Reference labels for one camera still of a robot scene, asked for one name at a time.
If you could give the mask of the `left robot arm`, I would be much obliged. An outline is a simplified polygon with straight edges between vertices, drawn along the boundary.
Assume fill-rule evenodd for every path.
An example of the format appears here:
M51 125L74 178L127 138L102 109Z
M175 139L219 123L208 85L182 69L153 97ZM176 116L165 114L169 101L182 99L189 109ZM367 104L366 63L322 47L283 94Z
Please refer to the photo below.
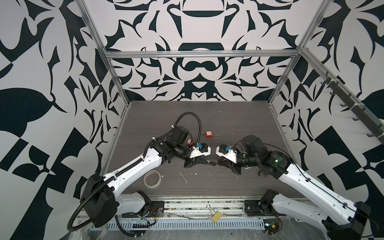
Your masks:
M140 191L126 198L121 195L136 180L174 157L184 160L185 168L197 164L214 165L206 159L211 154L211 148L206 143L184 146L188 134L184 127L174 127L172 133L154 140L144 154L123 167L104 176L93 174L80 199L80 209L89 216L84 224L93 223L95 227L102 227L117 215L146 214L151 202L147 195Z

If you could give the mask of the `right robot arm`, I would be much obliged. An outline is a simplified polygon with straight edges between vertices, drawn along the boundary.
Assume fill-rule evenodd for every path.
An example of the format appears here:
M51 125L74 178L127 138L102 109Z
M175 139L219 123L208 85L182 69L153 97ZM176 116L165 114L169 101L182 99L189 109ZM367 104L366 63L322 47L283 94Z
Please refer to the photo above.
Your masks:
M281 151L270 151L254 135L241 140L243 152L225 144L216 149L218 165L227 167L237 175L246 167L257 167L266 176L272 176L305 196L308 205L283 194L267 190L256 202L246 201L248 216L286 215L325 232L330 240L360 240L364 238L371 208L363 202L354 203L335 193L299 167L291 157Z

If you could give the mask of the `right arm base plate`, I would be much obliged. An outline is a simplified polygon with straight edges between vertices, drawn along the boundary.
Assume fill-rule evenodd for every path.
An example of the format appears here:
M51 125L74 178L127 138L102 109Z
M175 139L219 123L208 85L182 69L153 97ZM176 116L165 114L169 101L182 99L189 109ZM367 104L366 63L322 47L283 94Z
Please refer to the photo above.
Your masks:
M248 217L279 216L272 207L272 200L245 200L244 211Z

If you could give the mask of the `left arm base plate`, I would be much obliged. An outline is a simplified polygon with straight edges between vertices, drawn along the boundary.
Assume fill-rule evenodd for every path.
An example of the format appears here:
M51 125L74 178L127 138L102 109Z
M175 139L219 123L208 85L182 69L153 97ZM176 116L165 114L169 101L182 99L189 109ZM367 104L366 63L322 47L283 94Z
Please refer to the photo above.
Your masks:
M164 214L164 201L152 201L150 204L145 204L138 213L122 214L123 218L139 218L139 217L157 217Z

